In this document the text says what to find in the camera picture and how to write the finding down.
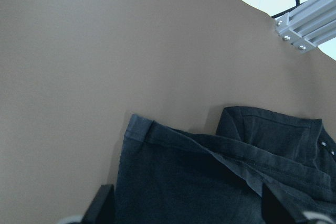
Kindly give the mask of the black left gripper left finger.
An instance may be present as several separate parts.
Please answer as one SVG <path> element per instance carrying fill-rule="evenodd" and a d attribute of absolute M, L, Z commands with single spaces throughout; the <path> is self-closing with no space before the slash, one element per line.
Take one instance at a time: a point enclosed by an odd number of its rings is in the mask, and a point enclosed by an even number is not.
<path fill-rule="evenodd" d="M 101 185 L 86 210 L 81 223 L 113 224 L 115 222 L 115 203 L 113 184 Z"/>

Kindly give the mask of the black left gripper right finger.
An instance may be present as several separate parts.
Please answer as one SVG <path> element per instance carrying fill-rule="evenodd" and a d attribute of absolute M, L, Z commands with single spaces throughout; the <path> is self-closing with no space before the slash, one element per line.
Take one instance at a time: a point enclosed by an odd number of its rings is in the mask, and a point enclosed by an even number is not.
<path fill-rule="evenodd" d="M 262 185 L 261 214 L 265 223 L 308 223 L 303 212 L 275 184 Z"/>

